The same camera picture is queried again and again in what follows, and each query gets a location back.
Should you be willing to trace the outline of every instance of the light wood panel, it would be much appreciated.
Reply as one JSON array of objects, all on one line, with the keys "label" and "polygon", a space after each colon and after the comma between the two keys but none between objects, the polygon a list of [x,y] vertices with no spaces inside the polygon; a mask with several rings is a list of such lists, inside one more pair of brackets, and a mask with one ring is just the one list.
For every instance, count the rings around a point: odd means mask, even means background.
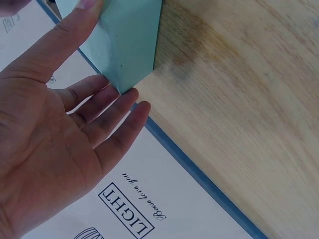
[{"label": "light wood panel", "polygon": [[269,238],[319,237],[319,1],[165,0],[151,116]]}]

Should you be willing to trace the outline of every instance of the wooden surface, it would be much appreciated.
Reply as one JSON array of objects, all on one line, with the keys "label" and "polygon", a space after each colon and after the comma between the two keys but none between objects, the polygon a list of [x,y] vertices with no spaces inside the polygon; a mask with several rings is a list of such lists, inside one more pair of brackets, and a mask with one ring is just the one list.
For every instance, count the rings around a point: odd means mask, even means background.
[{"label": "wooden surface", "polygon": [[319,238],[319,1],[165,0],[152,118],[269,237]]}]

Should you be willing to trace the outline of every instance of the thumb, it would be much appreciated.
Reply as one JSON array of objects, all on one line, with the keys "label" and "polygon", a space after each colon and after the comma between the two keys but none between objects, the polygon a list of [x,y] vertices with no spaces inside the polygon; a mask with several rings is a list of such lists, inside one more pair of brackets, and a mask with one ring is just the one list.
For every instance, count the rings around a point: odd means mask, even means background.
[{"label": "thumb", "polygon": [[102,6],[103,0],[80,0],[66,18],[3,71],[4,77],[47,83],[53,72],[89,37]]}]

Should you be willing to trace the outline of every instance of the blue edge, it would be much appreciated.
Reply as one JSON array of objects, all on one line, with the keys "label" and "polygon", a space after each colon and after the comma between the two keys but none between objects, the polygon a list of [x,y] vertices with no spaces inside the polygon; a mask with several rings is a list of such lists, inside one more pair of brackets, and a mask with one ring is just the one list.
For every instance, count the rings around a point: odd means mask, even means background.
[{"label": "blue edge", "polygon": [[[55,24],[60,20],[42,1],[37,0],[44,11]],[[79,50],[92,68],[100,74],[99,70]],[[190,158],[168,137],[168,135],[149,117],[146,128],[163,145],[163,147],[176,159],[176,161],[197,181],[198,184],[254,239],[268,239],[248,217],[190,160]]]}]

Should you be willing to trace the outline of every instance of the light blue card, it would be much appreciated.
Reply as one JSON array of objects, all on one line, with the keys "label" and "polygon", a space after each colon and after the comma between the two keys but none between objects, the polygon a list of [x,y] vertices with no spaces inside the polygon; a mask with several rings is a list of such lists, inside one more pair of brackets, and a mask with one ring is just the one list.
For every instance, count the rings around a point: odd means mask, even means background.
[{"label": "light blue card", "polygon": [[[62,17],[77,0],[56,0]],[[80,47],[122,94],[153,71],[162,0],[104,0],[98,25]]]}]

